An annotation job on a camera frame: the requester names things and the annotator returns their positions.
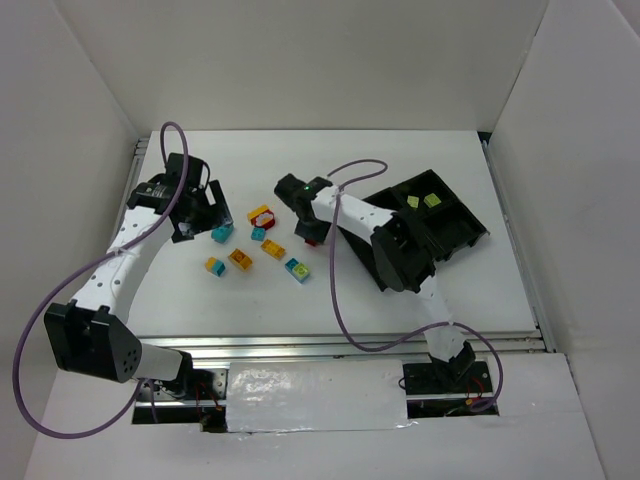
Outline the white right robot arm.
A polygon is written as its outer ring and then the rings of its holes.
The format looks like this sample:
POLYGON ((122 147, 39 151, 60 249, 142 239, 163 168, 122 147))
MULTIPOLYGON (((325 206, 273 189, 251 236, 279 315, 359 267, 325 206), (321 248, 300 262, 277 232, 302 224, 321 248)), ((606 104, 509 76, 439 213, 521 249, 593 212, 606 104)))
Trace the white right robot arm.
POLYGON ((432 170, 365 199, 326 178, 305 182, 293 174, 274 187, 276 197, 297 216, 295 235, 307 244, 333 245, 342 235, 382 291, 422 295, 432 317, 429 357, 436 377, 458 383, 475 354, 456 328, 436 287, 436 265, 486 235, 486 227, 432 170))

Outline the teal small square lego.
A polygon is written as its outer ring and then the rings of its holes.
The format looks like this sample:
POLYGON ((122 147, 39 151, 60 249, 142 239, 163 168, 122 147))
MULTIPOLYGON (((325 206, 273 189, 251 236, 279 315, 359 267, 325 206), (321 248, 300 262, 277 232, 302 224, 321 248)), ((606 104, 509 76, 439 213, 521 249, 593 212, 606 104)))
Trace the teal small square lego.
POLYGON ((266 237, 266 230, 264 228, 254 227, 251 232, 251 239, 254 241, 262 242, 266 237))

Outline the lime green small lego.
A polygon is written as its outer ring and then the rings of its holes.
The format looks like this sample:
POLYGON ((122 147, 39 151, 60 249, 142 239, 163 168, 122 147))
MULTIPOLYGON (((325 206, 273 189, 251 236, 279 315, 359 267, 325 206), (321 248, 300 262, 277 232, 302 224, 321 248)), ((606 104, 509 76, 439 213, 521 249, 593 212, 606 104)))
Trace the lime green small lego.
POLYGON ((303 263, 296 264, 291 273, 299 283, 304 283, 310 276, 309 268, 303 263))

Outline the yellow long lego brick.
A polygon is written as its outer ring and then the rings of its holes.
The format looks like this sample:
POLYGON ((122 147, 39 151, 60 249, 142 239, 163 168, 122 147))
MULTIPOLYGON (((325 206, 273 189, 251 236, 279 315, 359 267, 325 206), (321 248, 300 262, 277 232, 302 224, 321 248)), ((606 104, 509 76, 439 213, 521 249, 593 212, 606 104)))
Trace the yellow long lego brick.
POLYGON ((269 211, 270 211, 270 209, 269 209, 269 207, 267 205, 261 205, 261 206, 255 208, 254 210, 250 211, 247 214, 247 219, 248 219, 249 222, 253 222, 255 218, 257 218, 258 216, 260 216, 260 215, 262 215, 262 214, 264 214, 266 212, 269 212, 269 211))

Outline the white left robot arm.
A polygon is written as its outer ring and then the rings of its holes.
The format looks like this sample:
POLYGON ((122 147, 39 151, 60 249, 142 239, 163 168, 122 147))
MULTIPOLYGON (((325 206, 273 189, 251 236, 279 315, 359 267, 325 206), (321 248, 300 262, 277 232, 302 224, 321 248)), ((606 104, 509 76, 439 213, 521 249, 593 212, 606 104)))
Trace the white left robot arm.
POLYGON ((202 181, 208 170, 199 158, 172 153, 164 172, 133 190, 109 259, 68 303, 53 303, 44 314, 59 369, 118 383, 151 379, 178 396, 194 386, 190 354, 144 344, 126 323, 163 245, 231 224, 219 182, 202 181))

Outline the orange-yellow 2x4 lego brick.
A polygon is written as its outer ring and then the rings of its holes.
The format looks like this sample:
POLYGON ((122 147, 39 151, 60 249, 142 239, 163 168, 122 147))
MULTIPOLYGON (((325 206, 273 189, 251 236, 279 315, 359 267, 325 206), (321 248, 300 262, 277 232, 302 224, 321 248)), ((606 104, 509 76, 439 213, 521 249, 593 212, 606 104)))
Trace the orange-yellow 2x4 lego brick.
POLYGON ((269 256, 277 260, 282 259, 286 254, 286 250, 281 245, 269 239, 266 239, 262 242, 261 249, 269 256))

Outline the lime green 2x2 lego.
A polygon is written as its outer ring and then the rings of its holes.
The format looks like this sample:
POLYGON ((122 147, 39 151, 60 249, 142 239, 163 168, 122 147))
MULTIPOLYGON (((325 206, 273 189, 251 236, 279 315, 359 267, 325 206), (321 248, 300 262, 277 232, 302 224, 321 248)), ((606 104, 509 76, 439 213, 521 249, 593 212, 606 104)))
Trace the lime green 2x2 lego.
POLYGON ((408 196, 407 204, 414 210, 416 210, 420 205, 420 199, 416 196, 408 196))

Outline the orange rounded lego brick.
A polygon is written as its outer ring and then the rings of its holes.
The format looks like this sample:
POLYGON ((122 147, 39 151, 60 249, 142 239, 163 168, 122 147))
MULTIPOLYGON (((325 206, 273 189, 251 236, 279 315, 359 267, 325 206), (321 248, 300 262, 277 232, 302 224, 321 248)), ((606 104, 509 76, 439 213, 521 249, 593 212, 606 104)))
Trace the orange rounded lego brick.
POLYGON ((234 249, 228 255, 228 259, 236 268, 243 272, 248 271, 253 265, 251 257, 238 248, 234 249))

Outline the teal rounded lego brick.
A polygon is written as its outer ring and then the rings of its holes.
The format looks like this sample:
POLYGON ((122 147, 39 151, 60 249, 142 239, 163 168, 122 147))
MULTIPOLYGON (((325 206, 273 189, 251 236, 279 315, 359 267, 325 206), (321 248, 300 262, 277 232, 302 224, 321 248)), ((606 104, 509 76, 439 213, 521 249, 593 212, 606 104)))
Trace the teal rounded lego brick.
POLYGON ((214 228, 211 231, 211 238, 218 244, 225 244, 234 231, 232 223, 214 228))

